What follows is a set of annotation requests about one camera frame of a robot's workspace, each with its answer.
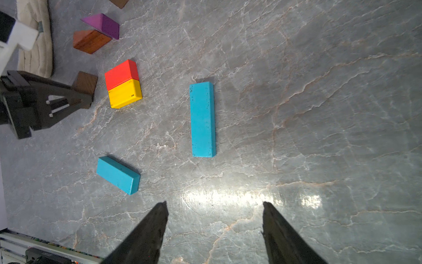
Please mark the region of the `dark brown triangle block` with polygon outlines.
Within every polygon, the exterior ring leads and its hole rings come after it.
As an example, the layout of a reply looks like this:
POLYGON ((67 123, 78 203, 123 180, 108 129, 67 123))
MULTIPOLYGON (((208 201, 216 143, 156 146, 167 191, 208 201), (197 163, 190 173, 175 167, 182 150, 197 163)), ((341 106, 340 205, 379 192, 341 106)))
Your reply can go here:
POLYGON ((82 108, 89 109, 93 102, 98 76, 83 71, 78 72, 71 89, 80 94, 90 96, 90 102, 84 103, 82 108))

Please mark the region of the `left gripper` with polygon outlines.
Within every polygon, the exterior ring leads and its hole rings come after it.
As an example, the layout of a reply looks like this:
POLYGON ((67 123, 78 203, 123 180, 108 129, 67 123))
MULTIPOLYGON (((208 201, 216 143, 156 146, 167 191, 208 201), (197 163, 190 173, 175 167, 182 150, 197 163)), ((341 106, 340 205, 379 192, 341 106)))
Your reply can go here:
POLYGON ((83 104, 90 102, 89 95, 73 91, 71 85, 25 71, 19 74, 28 83, 24 92, 29 98, 29 107, 24 106, 20 93, 8 77, 1 77, 1 125, 9 125, 18 139, 31 137, 30 128, 54 126, 77 110, 83 110, 83 104))

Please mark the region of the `reddish brown triangle block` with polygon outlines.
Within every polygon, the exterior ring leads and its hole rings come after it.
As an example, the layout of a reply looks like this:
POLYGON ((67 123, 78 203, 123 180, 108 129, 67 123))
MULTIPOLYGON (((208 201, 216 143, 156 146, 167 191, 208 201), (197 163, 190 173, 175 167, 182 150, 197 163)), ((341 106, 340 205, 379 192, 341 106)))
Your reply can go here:
POLYGON ((97 30, 82 30, 73 33, 73 47, 90 55, 111 40, 111 37, 97 30))

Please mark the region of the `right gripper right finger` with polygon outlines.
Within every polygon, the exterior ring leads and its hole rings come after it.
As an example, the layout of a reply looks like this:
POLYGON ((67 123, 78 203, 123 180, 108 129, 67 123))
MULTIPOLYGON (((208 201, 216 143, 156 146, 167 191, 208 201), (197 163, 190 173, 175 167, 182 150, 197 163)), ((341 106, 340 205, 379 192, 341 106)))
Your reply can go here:
POLYGON ((263 237, 270 264, 325 264, 270 202, 263 202, 263 237))

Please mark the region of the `long teal block lying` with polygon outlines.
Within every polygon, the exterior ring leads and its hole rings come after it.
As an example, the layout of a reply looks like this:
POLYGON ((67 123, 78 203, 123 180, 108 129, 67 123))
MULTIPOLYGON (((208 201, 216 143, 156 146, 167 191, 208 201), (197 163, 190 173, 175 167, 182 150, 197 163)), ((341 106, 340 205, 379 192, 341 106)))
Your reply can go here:
POLYGON ((192 156, 216 155, 214 87, 210 82, 190 85, 192 156))

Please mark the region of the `short teal block upright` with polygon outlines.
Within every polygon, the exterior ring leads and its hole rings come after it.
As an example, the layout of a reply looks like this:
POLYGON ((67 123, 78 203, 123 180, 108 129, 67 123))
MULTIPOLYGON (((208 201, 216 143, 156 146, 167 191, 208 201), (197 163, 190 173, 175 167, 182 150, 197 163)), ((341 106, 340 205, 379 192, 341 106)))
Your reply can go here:
POLYGON ((96 172, 128 195, 138 192, 140 175, 110 157, 98 159, 96 172))

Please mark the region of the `beige work glove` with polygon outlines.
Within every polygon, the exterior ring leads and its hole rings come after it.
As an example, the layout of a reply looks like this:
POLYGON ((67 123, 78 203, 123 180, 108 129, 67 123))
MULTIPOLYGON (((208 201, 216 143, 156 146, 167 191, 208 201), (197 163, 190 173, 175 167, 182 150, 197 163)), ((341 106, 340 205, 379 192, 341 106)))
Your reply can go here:
POLYGON ((18 55, 18 70, 50 78, 53 71, 53 43, 47 0, 17 0, 18 22, 29 46, 18 55))

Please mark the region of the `purple triangle block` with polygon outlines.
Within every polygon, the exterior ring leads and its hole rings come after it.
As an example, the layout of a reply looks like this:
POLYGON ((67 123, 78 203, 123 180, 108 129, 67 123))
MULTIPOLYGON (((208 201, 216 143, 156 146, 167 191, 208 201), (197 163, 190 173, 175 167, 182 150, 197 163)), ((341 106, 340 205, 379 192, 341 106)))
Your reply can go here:
POLYGON ((113 19, 109 18, 103 13, 91 15, 88 17, 81 18, 81 20, 94 27, 101 33, 118 40, 120 25, 115 22, 113 19))

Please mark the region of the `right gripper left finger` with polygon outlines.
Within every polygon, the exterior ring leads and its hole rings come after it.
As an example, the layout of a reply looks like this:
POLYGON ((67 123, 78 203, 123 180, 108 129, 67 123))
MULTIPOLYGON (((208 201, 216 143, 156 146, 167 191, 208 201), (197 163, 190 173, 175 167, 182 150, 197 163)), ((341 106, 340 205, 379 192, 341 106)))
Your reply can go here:
POLYGON ((167 203, 159 202, 103 261, 103 264, 157 264, 168 222, 167 203))

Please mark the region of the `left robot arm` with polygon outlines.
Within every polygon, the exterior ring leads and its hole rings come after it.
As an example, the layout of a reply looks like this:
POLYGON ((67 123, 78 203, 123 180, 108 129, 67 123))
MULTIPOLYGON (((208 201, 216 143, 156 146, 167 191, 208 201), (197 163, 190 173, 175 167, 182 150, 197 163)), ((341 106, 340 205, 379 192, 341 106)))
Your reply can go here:
MULTIPOLYGON (((38 31, 1 13, 1 70, 17 47, 31 49, 38 31)), ((98 77, 80 71, 72 86, 26 71, 9 70, 1 76, 1 124, 18 139, 48 129, 93 102, 98 77)))

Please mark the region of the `red rectangular block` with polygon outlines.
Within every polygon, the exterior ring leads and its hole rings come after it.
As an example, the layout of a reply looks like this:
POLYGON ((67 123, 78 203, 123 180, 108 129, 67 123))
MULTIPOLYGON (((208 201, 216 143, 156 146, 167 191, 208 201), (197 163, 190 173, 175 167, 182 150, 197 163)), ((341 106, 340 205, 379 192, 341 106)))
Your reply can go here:
POLYGON ((108 91, 129 80, 139 80, 137 65, 130 59, 105 72, 104 77, 108 91))

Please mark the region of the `yellow rectangular block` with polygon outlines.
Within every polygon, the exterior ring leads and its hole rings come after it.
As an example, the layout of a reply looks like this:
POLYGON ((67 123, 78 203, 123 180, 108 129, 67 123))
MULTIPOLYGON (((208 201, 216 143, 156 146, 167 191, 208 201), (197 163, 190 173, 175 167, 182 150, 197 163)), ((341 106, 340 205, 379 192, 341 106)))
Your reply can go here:
POLYGON ((108 91, 111 108, 120 109, 143 98, 138 80, 130 79, 108 91))

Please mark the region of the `small black controller board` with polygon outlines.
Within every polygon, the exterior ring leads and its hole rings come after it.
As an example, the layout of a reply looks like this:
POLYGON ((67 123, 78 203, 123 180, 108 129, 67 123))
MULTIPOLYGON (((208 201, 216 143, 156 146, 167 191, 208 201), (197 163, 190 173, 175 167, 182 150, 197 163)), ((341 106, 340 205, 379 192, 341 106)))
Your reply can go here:
POLYGON ((72 264, 68 258, 61 257, 46 251, 29 248, 25 251, 27 264, 72 264))

